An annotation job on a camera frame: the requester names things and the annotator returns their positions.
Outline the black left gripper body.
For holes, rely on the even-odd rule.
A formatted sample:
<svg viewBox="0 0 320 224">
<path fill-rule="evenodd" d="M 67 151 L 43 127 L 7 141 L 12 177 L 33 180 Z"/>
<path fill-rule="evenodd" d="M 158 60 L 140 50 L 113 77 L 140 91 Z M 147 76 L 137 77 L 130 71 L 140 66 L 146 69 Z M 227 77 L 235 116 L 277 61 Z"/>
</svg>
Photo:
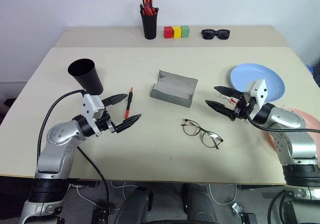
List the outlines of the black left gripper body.
<svg viewBox="0 0 320 224">
<path fill-rule="evenodd" d="M 98 119 L 98 129 L 102 131 L 110 130 L 111 133 L 117 131 L 115 124 L 112 122 L 109 113 L 105 110 L 102 116 Z"/>
</svg>

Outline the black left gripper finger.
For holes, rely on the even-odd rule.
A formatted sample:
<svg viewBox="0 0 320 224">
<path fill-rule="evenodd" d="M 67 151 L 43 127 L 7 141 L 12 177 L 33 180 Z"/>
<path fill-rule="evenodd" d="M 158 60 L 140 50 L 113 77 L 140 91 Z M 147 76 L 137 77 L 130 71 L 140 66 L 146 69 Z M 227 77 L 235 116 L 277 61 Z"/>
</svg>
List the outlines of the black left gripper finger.
<svg viewBox="0 0 320 224">
<path fill-rule="evenodd" d="M 131 127 L 139 118 L 141 117 L 141 114 L 137 114 L 131 117 L 128 117 L 127 119 L 123 120 L 123 122 L 117 126 L 115 126 L 114 130 L 117 133 L 120 133 L 129 127 Z"/>
<path fill-rule="evenodd" d="M 113 95 L 113 96 L 110 96 L 106 99 L 103 99 L 102 103 L 104 106 L 115 105 L 115 104 L 121 102 L 122 100 L 124 100 L 127 96 L 128 96 L 127 94 Z"/>
</svg>

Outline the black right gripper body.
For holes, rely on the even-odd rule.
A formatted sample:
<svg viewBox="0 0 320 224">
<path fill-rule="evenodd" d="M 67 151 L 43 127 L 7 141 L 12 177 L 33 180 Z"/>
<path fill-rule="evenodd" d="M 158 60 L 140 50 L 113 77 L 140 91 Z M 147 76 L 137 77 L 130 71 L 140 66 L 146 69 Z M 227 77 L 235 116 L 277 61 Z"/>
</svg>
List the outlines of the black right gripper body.
<svg viewBox="0 0 320 224">
<path fill-rule="evenodd" d="M 235 108 L 232 111 L 230 120 L 234 121 L 238 119 L 247 119 L 248 114 L 253 111 L 253 108 L 256 104 L 256 98 L 250 97 L 249 101 L 246 101 L 244 93 L 239 96 L 239 101 L 237 102 Z"/>
</svg>

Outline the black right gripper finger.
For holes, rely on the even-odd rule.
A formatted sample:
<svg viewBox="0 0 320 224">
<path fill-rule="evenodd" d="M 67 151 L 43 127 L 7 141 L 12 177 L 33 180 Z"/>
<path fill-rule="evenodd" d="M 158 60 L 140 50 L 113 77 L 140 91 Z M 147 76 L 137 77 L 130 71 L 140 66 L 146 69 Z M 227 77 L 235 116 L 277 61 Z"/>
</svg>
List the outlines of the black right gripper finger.
<svg viewBox="0 0 320 224">
<path fill-rule="evenodd" d="M 210 100 L 206 100 L 205 103 L 212 108 L 214 111 L 223 114 L 224 116 L 227 116 L 231 121 L 234 121 L 237 117 L 237 114 L 229 109 L 226 108 L 223 104 L 215 102 L 215 101 L 210 101 Z"/>
<path fill-rule="evenodd" d="M 230 87 L 224 87 L 224 86 L 215 86 L 214 89 L 218 91 L 220 94 L 227 96 L 227 97 L 233 97 L 236 99 L 242 99 L 244 94 L 243 92 L 240 92 L 238 90 L 235 90 Z"/>
</svg>

